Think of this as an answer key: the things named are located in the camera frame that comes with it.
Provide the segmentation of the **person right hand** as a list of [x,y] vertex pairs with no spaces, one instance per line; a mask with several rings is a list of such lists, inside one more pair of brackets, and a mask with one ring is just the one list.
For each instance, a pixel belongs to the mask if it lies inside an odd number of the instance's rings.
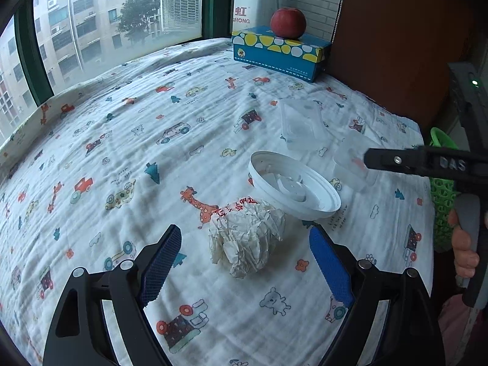
[[447,222],[452,227],[451,242],[456,273],[462,278],[472,278],[475,275],[475,268],[480,262],[479,255],[471,249],[472,237],[461,228],[454,209],[449,212]]

